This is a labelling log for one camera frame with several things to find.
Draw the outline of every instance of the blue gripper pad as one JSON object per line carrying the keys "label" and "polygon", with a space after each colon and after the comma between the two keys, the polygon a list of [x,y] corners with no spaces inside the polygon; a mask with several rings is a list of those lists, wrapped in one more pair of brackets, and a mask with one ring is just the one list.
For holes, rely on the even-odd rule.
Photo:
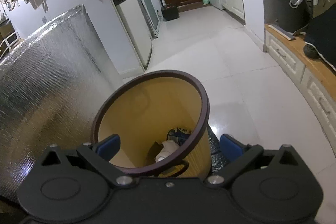
{"label": "blue gripper pad", "polygon": [[230,162],[240,157],[244,153],[246,146],[232,138],[228,134],[223,134],[219,140],[219,148]]}
{"label": "blue gripper pad", "polygon": [[113,134],[95,144],[92,149],[104,160],[110,161],[120,149],[120,137],[117,134]]}

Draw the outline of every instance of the white tile floor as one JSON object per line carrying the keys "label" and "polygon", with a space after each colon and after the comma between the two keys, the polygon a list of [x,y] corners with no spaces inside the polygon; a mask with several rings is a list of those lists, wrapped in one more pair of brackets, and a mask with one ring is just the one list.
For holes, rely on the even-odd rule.
{"label": "white tile floor", "polygon": [[304,97],[267,53],[225,11],[204,7],[162,22],[147,72],[185,71],[209,96],[209,125],[242,143],[278,149],[289,143],[324,189],[316,217],[336,223],[336,159]]}

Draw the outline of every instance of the wastebasket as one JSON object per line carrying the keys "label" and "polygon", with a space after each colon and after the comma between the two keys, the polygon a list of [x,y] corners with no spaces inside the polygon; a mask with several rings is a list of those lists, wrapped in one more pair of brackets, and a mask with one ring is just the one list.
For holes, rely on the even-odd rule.
{"label": "wastebasket", "polygon": [[[133,176],[159,176],[188,162],[179,176],[205,179],[211,168],[209,109],[206,91],[192,75],[175,70],[144,74],[103,104],[93,123],[93,142],[118,134],[121,148],[110,162]],[[165,141],[176,127],[191,130],[189,138],[167,158],[146,166],[152,145]]]}

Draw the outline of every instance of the black box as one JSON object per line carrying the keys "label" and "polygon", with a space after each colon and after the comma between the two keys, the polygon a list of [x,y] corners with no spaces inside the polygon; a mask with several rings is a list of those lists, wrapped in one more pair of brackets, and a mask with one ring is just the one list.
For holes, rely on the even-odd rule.
{"label": "black box", "polygon": [[161,12],[162,12],[163,18],[166,21],[173,20],[173,19],[180,17],[177,6],[175,5],[169,5],[169,4],[164,5],[161,7]]}

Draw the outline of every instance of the countertop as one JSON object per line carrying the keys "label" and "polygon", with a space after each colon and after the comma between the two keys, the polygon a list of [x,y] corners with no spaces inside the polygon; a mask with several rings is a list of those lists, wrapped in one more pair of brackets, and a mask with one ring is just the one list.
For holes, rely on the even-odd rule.
{"label": "countertop", "polygon": [[295,37],[295,40],[287,40],[281,34],[265,24],[265,29],[280,40],[298,59],[300,59],[311,73],[321,82],[330,96],[336,101],[336,73],[322,58],[312,60],[303,53],[303,46],[306,45],[302,37]]}

